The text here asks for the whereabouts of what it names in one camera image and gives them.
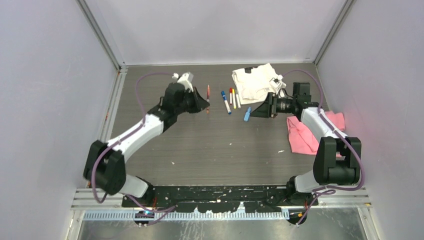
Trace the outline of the orange brown gel pen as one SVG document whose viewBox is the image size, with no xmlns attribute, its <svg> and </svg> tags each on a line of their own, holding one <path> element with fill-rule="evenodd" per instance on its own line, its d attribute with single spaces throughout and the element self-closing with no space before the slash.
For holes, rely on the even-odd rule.
<svg viewBox="0 0 424 240">
<path fill-rule="evenodd" d="M 210 85 L 209 84 L 207 85 L 206 101 L 209 104 L 206 108 L 206 112 L 207 112 L 207 114 L 209 114 L 209 112 L 210 112 Z"/>
</svg>

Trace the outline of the light blue highlighter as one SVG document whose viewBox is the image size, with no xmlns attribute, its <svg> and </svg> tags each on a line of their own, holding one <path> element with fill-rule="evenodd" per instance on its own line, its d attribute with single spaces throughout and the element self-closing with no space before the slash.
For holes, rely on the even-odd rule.
<svg viewBox="0 0 424 240">
<path fill-rule="evenodd" d="M 246 112 L 245 112 L 244 118 L 243 118 L 243 121 L 244 122 L 248 122 L 249 121 L 250 116 L 251 116 L 251 112 L 252 112 L 252 108 L 251 107 L 248 107 L 247 110 L 246 110 Z"/>
</svg>

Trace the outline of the blue pen cap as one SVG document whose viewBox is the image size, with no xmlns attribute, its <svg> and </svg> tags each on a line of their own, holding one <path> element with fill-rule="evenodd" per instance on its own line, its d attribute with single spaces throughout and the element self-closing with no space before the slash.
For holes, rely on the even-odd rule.
<svg viewBox="0 0 424 240">
<path fill-rule="evenodd" d="M 227 101 L 227 97 L 224 91 L 221 91 L 221 96 L 224 101 Z"/>
</svg>

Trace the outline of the white acrylic marker grey tip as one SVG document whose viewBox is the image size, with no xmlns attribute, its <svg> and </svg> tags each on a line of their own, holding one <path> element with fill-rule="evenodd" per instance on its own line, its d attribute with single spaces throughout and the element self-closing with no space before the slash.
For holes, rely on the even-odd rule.
<svg viewBox="0 0 424 240">
<path fill-rule="evenodd" d="M 240 102 L 240 98 L 239 95 L 237 93 L 234 93 L 234 103 L 235 103 L 235 109 L 240 109 L 241 108 L 241 102 Z"/>
</svg>

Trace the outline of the white blue marker pen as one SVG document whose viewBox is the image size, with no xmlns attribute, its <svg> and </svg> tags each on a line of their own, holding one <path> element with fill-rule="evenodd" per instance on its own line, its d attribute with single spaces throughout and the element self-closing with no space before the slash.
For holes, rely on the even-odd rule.
<svg viewBox="0 0 424 240">
<path fill-rule="evenodd" d="M 226 108 L 227 113 L 229 115 L 231 115 L 232 114 L 232 111 L 231 111 L 231 108 L 230 108 L 230 105 L 229 105 L 228 100 L 226 98 L 224 98 L 223 101 L 224 101 L 224 104 L 225 104 L 225 108 Z"/>
</svg>

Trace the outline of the white pen yellow end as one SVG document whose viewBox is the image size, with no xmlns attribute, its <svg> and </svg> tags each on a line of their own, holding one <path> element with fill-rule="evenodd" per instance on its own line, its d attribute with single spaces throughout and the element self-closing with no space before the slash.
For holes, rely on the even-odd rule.
<svg viewBox="0 0 424 240">
<path fill-rule="evenodd" d="M 237 109 L 237 101 L 236 101 L 236 96 L 235 96 L 235 93 L 234 92 L 231 94 L 231 98 L 232 98 L 233 108 L 234 109 Z"/>
</svg>

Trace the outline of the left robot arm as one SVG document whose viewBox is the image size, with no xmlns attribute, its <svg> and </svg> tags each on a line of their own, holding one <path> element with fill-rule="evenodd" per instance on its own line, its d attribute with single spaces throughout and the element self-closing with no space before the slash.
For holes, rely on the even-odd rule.
<svg viewBox="0 0 424 240">
<path fill-rule="evenodd" d="M 196 87 L 186 88 L 181 83 L 170 83 L 159 103 L 142 120 L 121 135 L 107 142 L 94 141 L 83 170 L 93 190 L 101 189 L 108 195 L 131 195 L 142 207 L 149 206 L 154 194 L 150 184 L 127 173 L 129 158 L 147 142 L 158 137 L 177 122 L 184 113 L 196 114 L 210 106 Z"/>
</svg>

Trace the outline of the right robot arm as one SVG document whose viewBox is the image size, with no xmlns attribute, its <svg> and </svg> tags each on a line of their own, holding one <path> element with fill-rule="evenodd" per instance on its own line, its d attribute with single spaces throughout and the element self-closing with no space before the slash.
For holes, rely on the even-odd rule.
<svg viewBox="0 0 424 240">
<path fill-rule="evenodd" d="M 318 141 L 312 170 L 287 182 L 285 197 L 290 204 L 300 204 L 306 194 L 328 195 L 335 190 L 356 191 L 363 187 L 361 141 L 340 131 L 321 105 L 312 101 L 309 83 L 295 82 L 292 97 L 279 98 L 269 92 L 250 115 L 274 118 L 279 113 L 293 114 Z"/>
</svg>

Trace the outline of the white folded cloth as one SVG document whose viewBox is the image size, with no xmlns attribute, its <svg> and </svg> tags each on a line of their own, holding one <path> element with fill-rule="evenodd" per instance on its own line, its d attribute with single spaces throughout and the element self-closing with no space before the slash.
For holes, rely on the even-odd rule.
<svg viewBox="0 0 424 240">
<path fill-rule="evenodd" d="M 280 75 L 270 63 L 239 68 L 232 71 L 232 79 L 242 105 L 261 103 L 272 92 L 269 81 Z"/>
</svg>

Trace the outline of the pink cloth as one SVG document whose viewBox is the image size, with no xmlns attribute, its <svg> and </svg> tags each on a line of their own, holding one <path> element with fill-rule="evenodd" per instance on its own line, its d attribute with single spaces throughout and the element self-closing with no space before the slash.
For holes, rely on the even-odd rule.
<svg viewBox="0 0 424 240">
<path fill-rule="evenodd" d="M 325 114 L 341 131 L 346 129 L 345 118 L 342 112 L 334 113 L 333 111 L 326 111 Z M 315 156 L 319 142 L 310 129 L 300 122 L 296 116 L 287 117 L 286 124 L 291 152 Z"/>
</svg>

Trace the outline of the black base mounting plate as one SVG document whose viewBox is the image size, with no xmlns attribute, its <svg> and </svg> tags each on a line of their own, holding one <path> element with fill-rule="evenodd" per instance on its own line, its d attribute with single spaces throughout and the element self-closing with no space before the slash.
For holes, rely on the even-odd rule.
<svg viewBox="0 0 424 240">
<path fill-rule="evenodd" d="M 234 213 L 241 207 L 247 213 L 277 213 L 282 207 L 305 209 L 312 200 L 311 193 L 299 193 L 285 185 L 180 185 L 150 187 L 136 201 L 123 197 L 121 205 L 159 210 L 174 206 L 177 213 Z"/>
</svg>

